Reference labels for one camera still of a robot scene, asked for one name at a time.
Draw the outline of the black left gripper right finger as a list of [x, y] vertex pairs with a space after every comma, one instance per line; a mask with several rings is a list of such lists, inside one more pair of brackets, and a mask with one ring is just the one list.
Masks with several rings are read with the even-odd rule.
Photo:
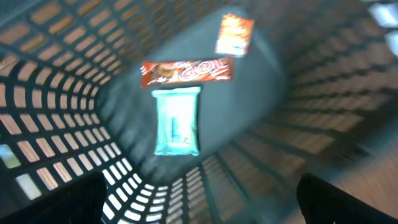
[[306, 224], [397, 224], [396, 218], [311, 173], [301, 176], [296, 197]]

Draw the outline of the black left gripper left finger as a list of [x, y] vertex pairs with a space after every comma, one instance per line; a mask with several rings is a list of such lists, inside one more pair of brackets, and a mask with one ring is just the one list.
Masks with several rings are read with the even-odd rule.
[[94, 172], [17, 212], [1, 218], [8, 224], [100, 224], [106, 181]]

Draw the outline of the light blue tissue packet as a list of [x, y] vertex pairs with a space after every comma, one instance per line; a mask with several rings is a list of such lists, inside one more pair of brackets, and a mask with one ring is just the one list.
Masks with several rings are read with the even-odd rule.
[[198, 156], [199, 86], [154, 90], [157, 101], [156, 156]]

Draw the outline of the red chocolate bar wrapper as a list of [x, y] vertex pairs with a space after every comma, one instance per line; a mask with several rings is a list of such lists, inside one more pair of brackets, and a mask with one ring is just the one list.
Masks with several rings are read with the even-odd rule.
[[232, 57], [175, 62], [145, 61], [141, 66], [141, 88], [231, 80], [233, 77], [233, 62]]

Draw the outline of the small orange snack packet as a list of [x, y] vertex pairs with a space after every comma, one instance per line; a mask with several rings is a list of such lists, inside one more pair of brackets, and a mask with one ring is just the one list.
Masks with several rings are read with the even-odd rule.
[[236, 58], [248, 52], [255, 21], [232, 13], [222, 17], [215, 53]]

